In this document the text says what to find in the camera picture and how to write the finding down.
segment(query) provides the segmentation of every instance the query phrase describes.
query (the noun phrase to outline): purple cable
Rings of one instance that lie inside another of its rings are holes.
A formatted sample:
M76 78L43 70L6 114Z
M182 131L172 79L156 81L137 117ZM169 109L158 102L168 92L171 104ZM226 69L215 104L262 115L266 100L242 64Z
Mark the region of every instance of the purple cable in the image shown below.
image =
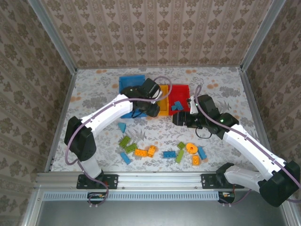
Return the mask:
M250 190L244 195L244 197L242 197L240 200L238 200L237 202L234 202L234 203L228 203L226 200L221 199L221 198L220 198L220 200L222 200L222 201L224 202L224 204L228 204L229 206L236 205L236 204L239 204L240 202L242 202L242 201L243 201L243 200L251 193L251 191L252 191L252 189L250 189Z
M127 99L118 100L118 101L114 102L113 104L106 106L105 108L103 108L102 110L100 110L98 113L96 113L95 115L93 115L90 119L88 119L87 121L85 121L84 123L82 123L82 124L74 131L74 133L72 134L72 136L71 136L71 138L70 138L70 140L69 140L69 142L68 142L68 145L67 145L66 151L65 151L65 162L66 162L66 164L67 164L68 166L71 166L71 165L73 165L73 164L75 164L75 163L77 162L78 165L79 165L79 167L82 169L82 171L84 172L84 174L86 175L87 178L89 178L90 180L93 180L93 181L95 181L95 182L97 182L97 183L100 183L101 185L103 185L103 186L106 188L106 196L104 197L104 199L103 199L98 205L103 204L103 202L107 199L107 197L108 197L108 195L109 195L109 189L108 189L107 185L104 184L102 181L96 180L96 179L90 177L90 176L84 171L84 168L82 167L82 165L80 164L80 162L79 162L78 159L74 160L73 162L68 162L68 152L69 152L70 146L71 146L71 144L72 144L72 142L73 142L75 136L77 135L77 133L78 133L85 125L87 125L91 120L95 119L95 118L96 118L98 115L100 115L102 112L108 110L109 108L113 107L113 106L116 105L116 104L119 104L119 103L124 102L124 101L145 101L145 102L152 102L152 101L154 101L154 100L160 101L160 100L164 100L165 98L167 98L167 97L169 96L169 94L171 93L171 90L172 90L172 88L173 88L173 85L172 85L170 79L167 78L167 77L165 77L165 76L159 76L159 77L155 78L154 81L156 81L157 79L166 79L166 80L168 80L168 82L169 82L170 88L169 88L168 93L167 93L165 96L160 97L160 98L158 98L158 99L127 98ZM91 200L91 196L89 197L88 202L89 202L90 205L92 205L92 203L91 203L90 200Z
M301 184L296 180L296 178L293 177L292 174L289 173L289 171L287 171L286 168L284 168L279 162L277 162L273 157L271 157L268 153L266 153L259 145L257 145L252 139L250 139L248 136L246 136L245 134L243 134L240 131L237 131L236 129L230 128L228 126L225 126L217 121L215 121L214 119L210 118L205 112L204 110L200 107L199 102L198 102L198 95L200 94L202 90L202 86L198 85L195 91L195 100L198 104L198 109L201 111L201 113L211 122L213 122L214 124L221 126L225 129L231 130L239 135L241 135L244 139L248 140L251 144L253 144L255 147L257 147L265 156L267 156L272 162L274 162L280 169L282 169L288 176L290 179L292 179L292 181L301 189ZM291 199L287 199L289 202L294 202L294 203L301 203L301 200L291 200Z

